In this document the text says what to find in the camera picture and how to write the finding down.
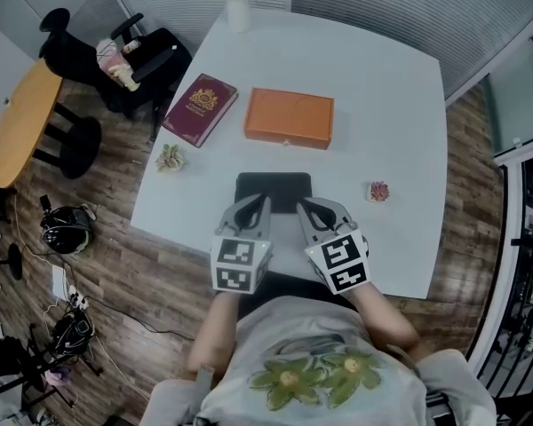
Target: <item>metal rack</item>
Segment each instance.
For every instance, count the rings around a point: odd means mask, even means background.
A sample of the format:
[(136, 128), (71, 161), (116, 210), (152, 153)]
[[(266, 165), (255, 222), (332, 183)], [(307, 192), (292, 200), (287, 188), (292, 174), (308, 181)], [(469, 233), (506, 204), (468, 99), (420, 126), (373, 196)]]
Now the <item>metal rack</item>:
[(478, 374), (505, 424), (519, 424), (522, 415), (533, 414), (533, 159), (521, 164), (521, 174), (521, 237), (512, 240), (519, 250), (513, 286), (497, 338)]

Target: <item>wooden floor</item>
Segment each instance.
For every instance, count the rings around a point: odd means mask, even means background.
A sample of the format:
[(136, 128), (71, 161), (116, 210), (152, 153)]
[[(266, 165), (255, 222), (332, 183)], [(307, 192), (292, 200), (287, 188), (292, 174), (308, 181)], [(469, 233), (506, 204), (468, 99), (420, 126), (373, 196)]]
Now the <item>wooden floor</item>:
[[(74, 181), (32, 161), (16, 184), (22, 238), (32, 250), (47, 252), (39, 226), (41, 195), (47, 193), (54, 208), (87, 203), (97, 215), (95, 241), (82, 254), (68, 259), (78, 287), (160, 329), (194, 336), (211, 298), (207, 259), (130, 228), (150, 152), (149, 114), (139, 112), (136, 122), (128, 122), (109, 113), (92, 89), (72, 83), (65, 84), (61, 100), (75, 112), (101, 121), (103, 144), (92, 169)], [(448, 187), (432, 285), (426, 300), (393, 298), (436, 349), (468, 349), (492, 281), (503, 181), (491, 161), (486, 118), (480, 89), (469, 92), (448, 110)], [(60, 117), (55, 122), (65, 124)], [(2, 257), (11, 242), (20, 244), (13, 204), (9, 215), (11, 225), (0, 223)], [(48, 258), (56, 262), (55, 257)], [(23, 280), (15, 282), (0, 267), (0, 321), (7, 335), (19, 338), (27, 336), (30, 323), (36, 323), (45, 343), (44, 310), (54, 302), (52, 270), (27, 250), (24, 270)], [(173, 335), (148, 333), (133, 320), (96, 303), (88, 312), (107, 352), (146, 396), (155, 383), (181, 373), (189, 343)], [(50, 326), (61, 314), (60, 308), (52, 308), (47, 316)], [(72, 386), (63, 390), (71, 399), (78, 396), (76, 424), (100, 426), (111, 414), (137, 424), (146, 401), (127, 385), (97, 342), (92, 352), (95, 364), (105, 373), (97, 378), (78, 363), (73, 367)], [(73, 413), (56, 397), (42, 405), (62, 424), (74, 424)]]

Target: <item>white vase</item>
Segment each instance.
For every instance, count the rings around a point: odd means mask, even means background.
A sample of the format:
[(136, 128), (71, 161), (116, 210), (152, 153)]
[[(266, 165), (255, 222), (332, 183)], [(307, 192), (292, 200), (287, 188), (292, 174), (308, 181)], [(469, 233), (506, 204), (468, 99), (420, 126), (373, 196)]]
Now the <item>white vase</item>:
[(227, 0), (226, 6), (231, 31), (241, 33), (251, 28), (251, 8), (247, 0)]

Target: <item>round wooden table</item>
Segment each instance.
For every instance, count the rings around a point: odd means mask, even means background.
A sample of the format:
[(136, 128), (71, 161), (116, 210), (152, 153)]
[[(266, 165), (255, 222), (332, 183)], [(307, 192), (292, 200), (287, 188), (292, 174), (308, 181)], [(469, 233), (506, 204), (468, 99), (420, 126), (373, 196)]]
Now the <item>round wooden table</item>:
[[(11, 186), (33, 156), (61, 169), (67, 178), (81, 177), (93, 164), (101, 139), (100, 125), (80, 118), (57, 102), (63, 79), (40, 59), (13, 92), (0, 121), (0, 187)], [(48, 123), (50, 114), (73, 123), (65, 132)], [(59, 157), (37, 148), (43, 134), (61, 142)]]

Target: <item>orange box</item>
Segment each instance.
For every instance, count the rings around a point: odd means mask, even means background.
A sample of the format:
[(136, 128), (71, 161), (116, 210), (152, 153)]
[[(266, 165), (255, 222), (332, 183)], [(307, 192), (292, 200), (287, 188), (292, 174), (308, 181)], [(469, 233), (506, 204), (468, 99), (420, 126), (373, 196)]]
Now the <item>orange box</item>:
[(252, 89), (245, 136), (325, 150), (331, 142), (333, 120), (332, 98)]

